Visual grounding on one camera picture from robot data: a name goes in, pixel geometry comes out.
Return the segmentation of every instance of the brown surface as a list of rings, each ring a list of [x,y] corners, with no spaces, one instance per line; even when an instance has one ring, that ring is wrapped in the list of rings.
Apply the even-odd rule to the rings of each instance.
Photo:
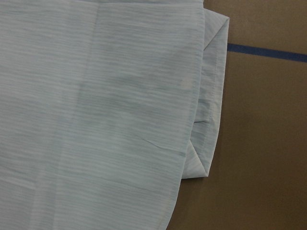
[[[168,230],[307,230],[307,63],[227,58],[210,175],[182,181]]]
[[[230,17],[229,42],[307,54],[307,0],[205,0]]]

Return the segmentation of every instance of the blue stripe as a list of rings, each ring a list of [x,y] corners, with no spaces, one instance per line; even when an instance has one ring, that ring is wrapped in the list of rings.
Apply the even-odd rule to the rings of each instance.
[[[291,61],[301,61],[307,62],[307,55],[306,54],[298,54],[292,52],[285,52],[280,50],[273,50],[273,49],[265,49],[265,48],[258,48],[252,46],[243,46],[243,45],[236,45],[228,43],[227,47],[228,51],[237,52],[242,54],[252,54],[252,55],[259,55],[265,56],[270,58],[280,58],[286,59]]]

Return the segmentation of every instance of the cloth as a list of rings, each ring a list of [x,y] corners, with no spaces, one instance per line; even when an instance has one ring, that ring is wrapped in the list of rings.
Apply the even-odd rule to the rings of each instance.
[[[0,2],[0,229],[165,230],[208,176],[228,18],[201,0]]]

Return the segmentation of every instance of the striped garment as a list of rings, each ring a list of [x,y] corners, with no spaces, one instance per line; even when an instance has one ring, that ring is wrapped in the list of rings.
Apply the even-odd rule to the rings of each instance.
[[[209,173],[228,22],[202,0],[0,1],[0,229],[165,230]]]

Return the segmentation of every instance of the fabric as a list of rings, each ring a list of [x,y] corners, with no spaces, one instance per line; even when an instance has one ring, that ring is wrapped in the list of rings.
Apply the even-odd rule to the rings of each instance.
[[[165,230],[208,176],[228,18],[200,0],[0,2],[0,229]]]

